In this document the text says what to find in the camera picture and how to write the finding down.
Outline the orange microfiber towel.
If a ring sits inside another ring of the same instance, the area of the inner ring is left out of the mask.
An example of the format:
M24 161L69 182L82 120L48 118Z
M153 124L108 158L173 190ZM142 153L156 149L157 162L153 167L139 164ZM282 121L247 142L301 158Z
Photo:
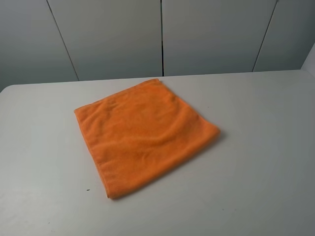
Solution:
M112 200L182 165L220 135L217 126L158 79L77 108L74 113Z

